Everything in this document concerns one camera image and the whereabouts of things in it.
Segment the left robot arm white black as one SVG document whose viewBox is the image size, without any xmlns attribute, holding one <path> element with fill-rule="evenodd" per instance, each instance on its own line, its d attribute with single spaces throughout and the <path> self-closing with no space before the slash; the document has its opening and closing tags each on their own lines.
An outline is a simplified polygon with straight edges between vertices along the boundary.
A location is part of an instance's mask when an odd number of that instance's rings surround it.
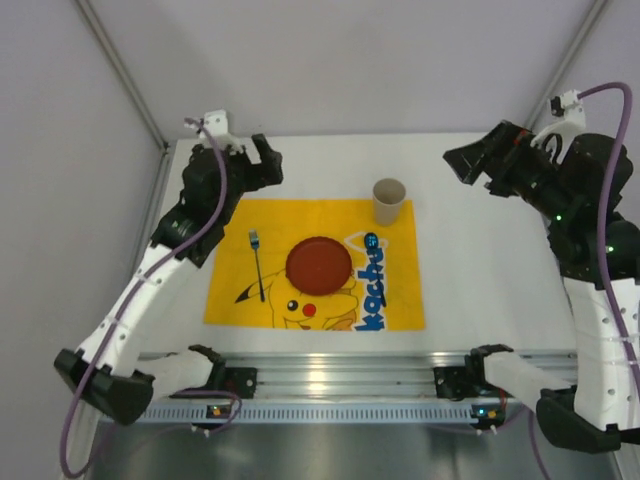
<svg viewBox="0 0 640 480">
<path fill-rule="evenodd" d="M 77 349 L 63 349 L 54 360 L 76 397 L 120 425 L 133 424 L 160 398 L 222 378 L 224 362 L 209 347 L 192 345 L 155 360 L 139 356 L 148 335 L 162 331 L 179 290 L 223 239 L 242 195 L 282 183 L 281 154 L 262 134 L 251 140 L 257 163 L 244 148 L 193 147 L 179 200 L 159 221 L 121 297 Z"/>
</svg>

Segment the blue metal fork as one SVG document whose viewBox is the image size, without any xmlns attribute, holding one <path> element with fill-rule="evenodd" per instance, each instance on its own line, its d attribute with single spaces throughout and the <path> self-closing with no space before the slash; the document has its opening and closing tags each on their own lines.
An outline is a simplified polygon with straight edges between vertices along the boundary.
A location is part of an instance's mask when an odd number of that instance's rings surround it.
<svg viewBox="0 0 640 480">
<path fill-rule="evenodd" d="M 249 231 L 249 241 L 250 241 L 251 249 L 252 249 L 252 251 L 254 253 L 256 271 L 257 271 L 257 276 L 258 276 L 258 286 L 259 286 L 260 300 L 262 302 L 265 302 L 266 301 L 266 296 L 265 296 L 264 285 L 263 285 L 263 280 L 262 280 L 262 273 L 261 273 L 261 268 L 260 268 L 260 261 L 259 261 L 260 240 L 259 240 L 258 233 L 257 233 L 257 231 L 255 229 L 251 229 Z"/>
</svg>

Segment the blue metal spoon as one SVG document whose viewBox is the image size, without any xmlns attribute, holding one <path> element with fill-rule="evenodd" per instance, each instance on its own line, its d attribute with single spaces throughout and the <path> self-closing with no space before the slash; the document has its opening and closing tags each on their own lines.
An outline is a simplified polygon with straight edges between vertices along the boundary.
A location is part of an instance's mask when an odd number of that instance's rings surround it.
<svg viewBox="0 0 640 480">
<path fill-rule="evenodd" d="M 366 233 L 364 236 L 364 246 L 366 248 L 367 255 L 369 256 L 371 263 L 375 269 L 377 286 L 380 292 L 381 304 L 383 307 L 386 307 L 387 302 L 386 302 L 386 297 L 384 293 L 384 286 L 382 283 L 381 273 L 379 271 L 379 264 L 377 260 L 374 258 L 380 246 L 378 236 L 374 232 Z"/>
</svg>

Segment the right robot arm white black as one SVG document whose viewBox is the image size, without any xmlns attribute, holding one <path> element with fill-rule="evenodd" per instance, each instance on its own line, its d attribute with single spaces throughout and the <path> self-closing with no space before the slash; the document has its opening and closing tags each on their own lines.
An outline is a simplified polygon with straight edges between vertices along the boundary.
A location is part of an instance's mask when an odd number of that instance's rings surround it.
<svg viewBox="0 0 640 480">
<path fill-rule="evenodd" d="M 465 184 L 516 196 L 547 219 L 574 321 L 575 383 L 552 377 L 503 344 L 472 349 L 471 381 L 506 391 L 532 409 L 555 447 L 604 453 L 639 440 L 639 230 L 616 210 L 633 166 L 611 137 L 552 133 L 556 154 L 531 131 L 501 122 L 445 152 Z"/>
</svg>

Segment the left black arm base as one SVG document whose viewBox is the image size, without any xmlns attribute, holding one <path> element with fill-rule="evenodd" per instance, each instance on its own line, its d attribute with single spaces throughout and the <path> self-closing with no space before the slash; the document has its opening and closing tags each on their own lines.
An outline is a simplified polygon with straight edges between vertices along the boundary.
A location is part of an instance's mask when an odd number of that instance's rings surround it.
<svg viewBox="0 0 640 480">
<path fill-rule="evenodd" d="M 257 387 L 258 369 L 252 367 L 215 366 L 204 386 L 171 395 L 176 399 L 222 398 L 234 394 L 241 399 L 253 399 Z"/>
</svg>

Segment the beige paper cup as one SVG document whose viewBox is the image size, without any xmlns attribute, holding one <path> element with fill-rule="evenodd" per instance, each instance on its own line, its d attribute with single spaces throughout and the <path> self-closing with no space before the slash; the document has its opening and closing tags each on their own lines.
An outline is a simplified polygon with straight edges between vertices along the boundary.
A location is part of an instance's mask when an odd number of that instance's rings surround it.
<svg viewBox="0 0 640 480">
<path fill-rule="evenodd" d="M 375 222 L 383 227 L 392 225 L 398 218 L 406 198 L 406 188 L 394 178 L 384 178 L 375 183 L 372 190 Z"/>
</svg>

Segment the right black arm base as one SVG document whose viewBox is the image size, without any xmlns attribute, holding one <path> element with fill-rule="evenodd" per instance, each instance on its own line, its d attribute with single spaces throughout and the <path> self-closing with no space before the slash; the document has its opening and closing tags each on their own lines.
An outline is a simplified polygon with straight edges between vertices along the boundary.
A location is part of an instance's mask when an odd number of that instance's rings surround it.
<svg viewBox="0 0 640 480">
<path fill-rule="evenodd" d="M 462 366 L 435 367 L 433 374 L 436 394 L 441 399 L 462 401 L 498 395 L 495 387 L 491 387 Z"/>
</svg>

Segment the yellow Pikachu cloth placemat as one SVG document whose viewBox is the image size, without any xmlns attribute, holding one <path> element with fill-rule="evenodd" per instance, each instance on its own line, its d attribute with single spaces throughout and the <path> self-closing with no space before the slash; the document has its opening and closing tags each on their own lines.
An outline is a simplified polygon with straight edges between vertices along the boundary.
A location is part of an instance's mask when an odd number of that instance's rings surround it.
<svg viewBox="0 0 640 480">
<path fill-rule="evenodd" d="M 266 301 L 259 295 L 249 231 L 260 240 Z M 374 232 L 387 306 L 381 304 L 364 236 Z M 300 241 L 325 236 L 342 243 L 352 259 L 347 284 L 336 293 L 301 293 L 286 277 L 285 262 Z M 299 331 L 415 331 L 425 327 L 416 227 L 411 203 L 381 227 L 364 199 L 242 201 L 217 248 L 205 307 L 209 325 Z"/>
</svg>

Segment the red round plate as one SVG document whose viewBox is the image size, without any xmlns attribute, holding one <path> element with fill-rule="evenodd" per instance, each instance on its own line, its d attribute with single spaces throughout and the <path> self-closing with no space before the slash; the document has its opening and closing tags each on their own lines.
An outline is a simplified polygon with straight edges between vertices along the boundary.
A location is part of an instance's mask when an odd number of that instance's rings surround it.
<svg viewBox="0 0 640 480">
<path fill-rule="evenodd" d="M 347 284 L 351 272 L 352 259 L 347 248 L 325 236 L 300 241 L 285 262 L 285 274 L 292 286 L 311 296 L 336 293 Z"/>
</svg>

